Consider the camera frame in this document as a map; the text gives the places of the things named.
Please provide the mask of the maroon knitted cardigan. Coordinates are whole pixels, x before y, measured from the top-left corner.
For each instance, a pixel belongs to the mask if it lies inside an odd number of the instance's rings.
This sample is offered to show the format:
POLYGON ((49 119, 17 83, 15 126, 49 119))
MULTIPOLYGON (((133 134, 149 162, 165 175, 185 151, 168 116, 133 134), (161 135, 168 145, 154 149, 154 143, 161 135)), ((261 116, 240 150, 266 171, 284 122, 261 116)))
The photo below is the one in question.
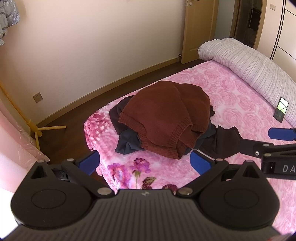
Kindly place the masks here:
POLYGON ((210 98, 201 87, 158 81, 133 96, 119 122, 138 133, 146 151, 180 159, 206 132, 210 110, 210 98))

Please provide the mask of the black smartphone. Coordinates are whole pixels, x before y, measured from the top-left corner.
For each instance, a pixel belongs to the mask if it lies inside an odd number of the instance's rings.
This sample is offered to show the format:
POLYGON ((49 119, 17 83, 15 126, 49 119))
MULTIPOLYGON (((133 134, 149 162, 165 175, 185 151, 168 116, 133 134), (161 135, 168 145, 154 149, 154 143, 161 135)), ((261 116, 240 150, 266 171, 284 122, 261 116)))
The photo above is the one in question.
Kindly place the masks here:
POLYGON ((288 108, 288 101, 285 100, 283 97, 281 97, 278 104, 277 104, 277 106, 276 106, 276 109, 275 109, 275 112, 274 112, 274 115, 273 115, 273 117, 279 123, 283 122, 283 119, 284 119, 285 114, 287 112, 287 108, 288 108))

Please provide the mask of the dark navy garment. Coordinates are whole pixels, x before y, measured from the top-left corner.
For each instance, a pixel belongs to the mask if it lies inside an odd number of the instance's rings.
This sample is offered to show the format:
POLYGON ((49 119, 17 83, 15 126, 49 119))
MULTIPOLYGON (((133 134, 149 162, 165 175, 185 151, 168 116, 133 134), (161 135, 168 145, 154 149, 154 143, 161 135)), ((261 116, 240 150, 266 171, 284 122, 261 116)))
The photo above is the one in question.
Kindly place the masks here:
MULTIPOLYGON (((121 112, 132 98, 133 96, 125 97, 109 111, 110 120, 119 135, 115 151, 123 155, 144 150, 138 133, 119 122, 121 112)), ((210 122, 206 132, 197 139, 193 149, 201 150, 212 158, 227 158, 239 152, 241 139, 235 126, 223 128, 210 122)))

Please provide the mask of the striped lilac rolled duvet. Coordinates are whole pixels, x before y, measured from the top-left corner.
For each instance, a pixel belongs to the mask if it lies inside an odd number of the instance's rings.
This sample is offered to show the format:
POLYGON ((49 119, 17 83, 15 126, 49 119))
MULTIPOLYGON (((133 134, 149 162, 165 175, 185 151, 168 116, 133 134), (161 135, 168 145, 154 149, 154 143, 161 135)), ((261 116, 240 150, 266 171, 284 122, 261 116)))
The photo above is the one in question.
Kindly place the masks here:
POLYGON ((233 38, 205 42, 198 55, 229 68, 274 108, 281 97, 287 100, 285 119, 295 126, 295 82, 265 55, 233 38))

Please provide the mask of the white wardrobe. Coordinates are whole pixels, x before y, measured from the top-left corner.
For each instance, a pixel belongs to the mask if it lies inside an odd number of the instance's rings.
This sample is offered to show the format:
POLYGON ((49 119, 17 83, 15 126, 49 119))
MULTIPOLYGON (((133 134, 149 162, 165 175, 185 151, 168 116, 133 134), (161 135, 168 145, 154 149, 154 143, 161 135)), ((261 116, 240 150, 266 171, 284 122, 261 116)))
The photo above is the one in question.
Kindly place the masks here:
POLYGON ((254 48, 295 75, 295 1, 262 1, 254 48))

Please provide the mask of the wooden door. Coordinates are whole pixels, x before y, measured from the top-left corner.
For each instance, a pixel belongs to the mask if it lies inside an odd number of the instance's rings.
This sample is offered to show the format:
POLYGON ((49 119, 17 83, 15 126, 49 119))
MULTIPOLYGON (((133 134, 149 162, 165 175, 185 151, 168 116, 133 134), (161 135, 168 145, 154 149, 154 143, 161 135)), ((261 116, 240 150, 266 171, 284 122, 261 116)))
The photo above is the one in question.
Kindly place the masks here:
POLYGON ((214 38, 218 6, 218 0, 186 1, 182 64, 199 59, 199 47, 214 38))

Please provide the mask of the grey hanging garment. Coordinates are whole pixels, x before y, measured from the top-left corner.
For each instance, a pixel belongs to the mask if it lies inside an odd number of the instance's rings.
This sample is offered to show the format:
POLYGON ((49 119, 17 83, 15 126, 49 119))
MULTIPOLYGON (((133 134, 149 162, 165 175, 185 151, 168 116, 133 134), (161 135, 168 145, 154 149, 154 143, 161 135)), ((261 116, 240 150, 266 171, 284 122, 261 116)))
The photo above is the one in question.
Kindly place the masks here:
POLYGON ((8 28, 20 21, 20 14, 14 0, 0 1, 0 46, 5 42, 3 37, 7 35, 8 28))

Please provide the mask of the beige wall socket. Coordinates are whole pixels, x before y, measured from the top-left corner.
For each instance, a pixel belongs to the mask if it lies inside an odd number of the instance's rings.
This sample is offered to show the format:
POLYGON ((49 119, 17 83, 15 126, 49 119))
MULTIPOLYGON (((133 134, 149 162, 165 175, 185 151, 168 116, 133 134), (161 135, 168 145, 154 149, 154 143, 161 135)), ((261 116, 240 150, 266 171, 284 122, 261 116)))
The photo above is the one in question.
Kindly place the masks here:
POLYGON ((40 92, 38 92, 37 94, 35 94, 35 95, 33 96, 33 99, 34 99, 34 101, 35 101, 36 103, 38 103, 38 102, 40 102, 40 101, 43 100, 43 96, 41 95, 40 92))

